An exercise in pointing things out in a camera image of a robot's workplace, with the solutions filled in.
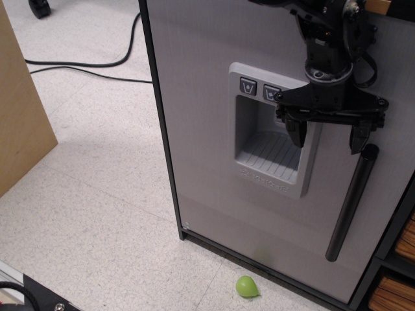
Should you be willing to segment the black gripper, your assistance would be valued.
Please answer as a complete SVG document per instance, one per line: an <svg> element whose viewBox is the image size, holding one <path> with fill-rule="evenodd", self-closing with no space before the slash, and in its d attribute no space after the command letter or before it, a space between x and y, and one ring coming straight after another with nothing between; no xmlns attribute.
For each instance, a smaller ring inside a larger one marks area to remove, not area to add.
<svg viewBox="0 0 415 311"><path fill-rule="evenodd" d="M351 82L335 86L309 83L274 95L277 115L284 120L292 143L303 148L307 122L352 125L349 146L351 155L366 145L372 130L385 124L388 101L367 93Z"/></svg>

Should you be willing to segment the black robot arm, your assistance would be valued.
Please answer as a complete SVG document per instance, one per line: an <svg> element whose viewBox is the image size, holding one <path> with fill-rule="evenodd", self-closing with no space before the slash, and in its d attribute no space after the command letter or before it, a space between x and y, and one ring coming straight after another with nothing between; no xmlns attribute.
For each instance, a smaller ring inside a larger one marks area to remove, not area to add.
<svg viewBox="0 0 415 311"><path fill-rule="evenodd" d="M285 8L296 18L306 44L306 86L273 96L276 116L292 142L304 146L308 122L351 126L349 146L358 154L385 122L388 101L367 93L377 80L368 54L377 27L368 21L365 1L258 1Z"/></svg>

